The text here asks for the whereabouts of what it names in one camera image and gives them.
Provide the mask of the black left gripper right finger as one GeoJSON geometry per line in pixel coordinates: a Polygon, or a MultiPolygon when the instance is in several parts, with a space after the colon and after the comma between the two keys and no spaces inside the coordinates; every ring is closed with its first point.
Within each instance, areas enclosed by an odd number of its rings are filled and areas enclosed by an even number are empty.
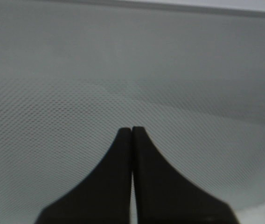
{"type": "Polygon", "coordinates": [[[133,178],[139,224],[238,224],[230,206],[182,176],[145,128],[132,129],[133,178]]]}

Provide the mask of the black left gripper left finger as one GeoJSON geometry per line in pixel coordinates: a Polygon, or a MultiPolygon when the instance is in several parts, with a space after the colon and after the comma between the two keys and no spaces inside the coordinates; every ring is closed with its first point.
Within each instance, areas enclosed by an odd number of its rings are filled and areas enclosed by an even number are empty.
{"type": "Polygon", "coordinates": [[[72,190],[44,208],[37,224],[128,224],[132,131],[121,128],[100,163],[72,190]]]}

